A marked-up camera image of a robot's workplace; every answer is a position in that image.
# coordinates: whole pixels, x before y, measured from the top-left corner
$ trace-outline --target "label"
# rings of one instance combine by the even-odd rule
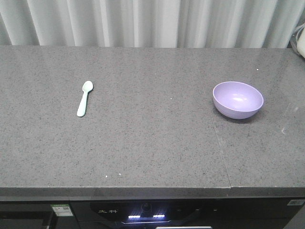
[[[292,199],[287,206],[301,206],[305,203],[305,199]]]
[[[73,216],[69,204],[51,204],[56,216]]]

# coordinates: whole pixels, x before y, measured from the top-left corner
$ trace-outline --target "blue light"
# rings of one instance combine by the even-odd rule
[[[128,216],[129,219],[136,219],[136,218],[140,218],[141,216]]]
[[[165,217],[165,215],[154,215],[153,217],[154,218],[163,218],[163,217]]]

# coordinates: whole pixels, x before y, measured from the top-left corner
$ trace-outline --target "purple bowl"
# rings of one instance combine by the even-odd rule
[[[253,116],[263,106],[264,98],[254,87],[241,82],[223,82],[213,89],[217,110],[233,119]]]

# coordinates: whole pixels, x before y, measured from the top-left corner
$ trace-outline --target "handle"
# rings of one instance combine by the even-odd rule
[[[77,110],[78,117],[83,117],[86,113],[87,96],[88,96],[88,93],[84,92],[84,94],[82,95],[82,98],[81,98],[80,106],[78,107],[78,110]]]

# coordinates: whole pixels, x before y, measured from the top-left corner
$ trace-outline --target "spoon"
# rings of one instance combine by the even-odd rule
[[[82,95],[81,98],[81,103],[80,106],[78,107],[77,110],[77,116],[78,117],[83,117],[86,113],[86,106],[87,106],[87,96],[88,92],[90,92],[93,89],[93,83],[91,81],[86,81],[84,85],[82,86],[82,91],[84,94]]]

